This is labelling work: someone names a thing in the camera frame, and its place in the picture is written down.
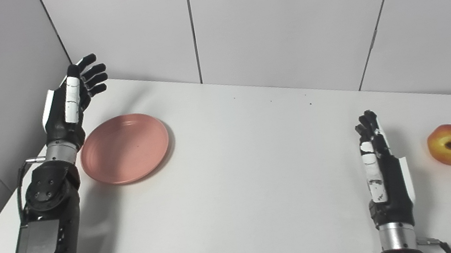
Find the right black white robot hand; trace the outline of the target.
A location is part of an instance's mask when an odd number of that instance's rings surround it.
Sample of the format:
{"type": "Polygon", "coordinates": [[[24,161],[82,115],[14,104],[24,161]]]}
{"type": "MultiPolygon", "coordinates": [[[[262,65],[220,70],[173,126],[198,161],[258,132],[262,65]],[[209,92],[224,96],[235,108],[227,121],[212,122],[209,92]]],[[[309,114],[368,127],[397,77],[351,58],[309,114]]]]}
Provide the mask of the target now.
{"type": "Polygon", "coordinates": [[[394,156],[376,113],[365,110],[358,120],[355,130],[371,199],[368,209],[376,229],[391,223],[415,225],[407,159],[394,156]]]}

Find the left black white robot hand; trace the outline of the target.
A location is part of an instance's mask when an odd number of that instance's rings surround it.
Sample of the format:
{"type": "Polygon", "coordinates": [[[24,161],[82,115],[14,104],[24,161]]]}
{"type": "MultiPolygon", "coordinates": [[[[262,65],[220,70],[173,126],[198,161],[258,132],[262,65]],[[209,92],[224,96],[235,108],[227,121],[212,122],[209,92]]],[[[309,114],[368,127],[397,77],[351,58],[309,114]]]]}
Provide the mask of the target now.
{"type": "Polygon", "coordinates": [[[84,145],[84,111],[95,95],[107,89],[106,65],[96,62],[95,54],[84,56],[68,66],[57,89],[48,90],[42,120],[46,145],[66,142],[77,151],[84,145]]]}

